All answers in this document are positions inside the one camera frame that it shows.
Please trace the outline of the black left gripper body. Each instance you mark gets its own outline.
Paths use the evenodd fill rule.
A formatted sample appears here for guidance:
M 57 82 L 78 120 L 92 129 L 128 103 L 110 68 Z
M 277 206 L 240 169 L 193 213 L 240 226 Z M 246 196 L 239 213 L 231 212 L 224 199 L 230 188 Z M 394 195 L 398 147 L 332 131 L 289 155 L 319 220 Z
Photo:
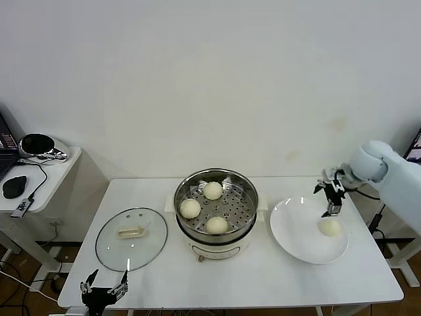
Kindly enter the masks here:
M 114 294 L 111 288 L 91 289 L 91 292 L 82 293 L 82 302 L 87 307 L 89 316 L 102 316 L 108 305 L 114 304 Z

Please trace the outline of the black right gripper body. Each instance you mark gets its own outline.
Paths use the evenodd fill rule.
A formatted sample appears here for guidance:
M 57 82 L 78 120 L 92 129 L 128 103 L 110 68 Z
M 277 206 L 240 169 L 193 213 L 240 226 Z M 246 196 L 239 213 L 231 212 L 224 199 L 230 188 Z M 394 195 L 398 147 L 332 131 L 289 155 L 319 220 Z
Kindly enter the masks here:
M 341 206 L 345 198 L 345 192 L 341 188 L 336 188 L 333 184 L 326 184 L 324 188 L 326 199 L 334 206 Z

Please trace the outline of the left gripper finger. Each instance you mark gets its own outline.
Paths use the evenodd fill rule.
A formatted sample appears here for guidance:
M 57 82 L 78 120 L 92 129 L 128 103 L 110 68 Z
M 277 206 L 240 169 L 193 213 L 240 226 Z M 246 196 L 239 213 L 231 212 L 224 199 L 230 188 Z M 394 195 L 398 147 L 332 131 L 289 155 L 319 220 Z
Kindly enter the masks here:
M 128 270 L 123 274 L 123 277 L 119 284 L 110 290 L 110 293 L 115 296 L 124 296 L 128 291 Z
M 91 285 L 93 284 L 98 272 L 98 269 L 94 270 L 94 272 L 92 272 L 84 282 L 80 283 L 80 290 L 83 294 L 87 294 L 92 291 Z

